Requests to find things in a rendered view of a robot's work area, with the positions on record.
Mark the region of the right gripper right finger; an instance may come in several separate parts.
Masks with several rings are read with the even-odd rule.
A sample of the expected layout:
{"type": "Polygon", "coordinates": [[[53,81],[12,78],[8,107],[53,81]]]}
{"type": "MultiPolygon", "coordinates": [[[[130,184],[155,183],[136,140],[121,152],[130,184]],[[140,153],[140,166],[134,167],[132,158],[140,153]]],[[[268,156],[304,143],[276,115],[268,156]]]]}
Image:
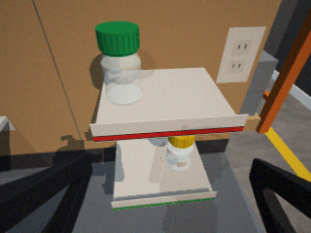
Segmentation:
{"type": "Polygon", "coordinates": [[[311,182],[259,158],[249,179],[266,233],[296,233],[275,193],[311,219],[311,182]]]}

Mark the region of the clear bottle with green cap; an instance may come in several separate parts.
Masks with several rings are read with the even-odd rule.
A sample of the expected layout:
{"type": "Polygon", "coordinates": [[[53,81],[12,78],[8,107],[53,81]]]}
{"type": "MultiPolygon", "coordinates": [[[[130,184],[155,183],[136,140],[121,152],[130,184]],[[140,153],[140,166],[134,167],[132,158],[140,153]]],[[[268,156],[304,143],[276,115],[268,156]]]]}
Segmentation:
{"type": "Polygon", "coordinates": [[[96,25],[95,33],[108,100],[120,106],[136,103],[142,97],[139,26],[109,21],[96,25]]]}

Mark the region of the clear glass bottle with yellow cap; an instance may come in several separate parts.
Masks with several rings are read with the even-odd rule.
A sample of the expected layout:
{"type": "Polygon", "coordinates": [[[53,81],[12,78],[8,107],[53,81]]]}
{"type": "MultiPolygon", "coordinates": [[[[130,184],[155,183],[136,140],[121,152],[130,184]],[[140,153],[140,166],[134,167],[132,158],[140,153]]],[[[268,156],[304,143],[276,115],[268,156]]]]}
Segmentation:
{"type": "Polygon", "coordinates": [[[166,164],[176,172],[182,172],[190,167],[195,135],[168,137],[166,148],[166,164]]]}

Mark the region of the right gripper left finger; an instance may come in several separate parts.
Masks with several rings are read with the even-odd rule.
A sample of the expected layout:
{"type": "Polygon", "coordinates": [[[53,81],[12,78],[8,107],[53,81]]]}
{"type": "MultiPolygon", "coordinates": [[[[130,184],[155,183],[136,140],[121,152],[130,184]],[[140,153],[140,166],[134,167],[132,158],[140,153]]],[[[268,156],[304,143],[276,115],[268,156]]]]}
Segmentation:
{"type": "Polygon", "coordinates": [[[6,233],[68,184],[41,233],[72,233],[92,174],[89,152],[41,172],[0,185],[0,233],[6,233]]]}

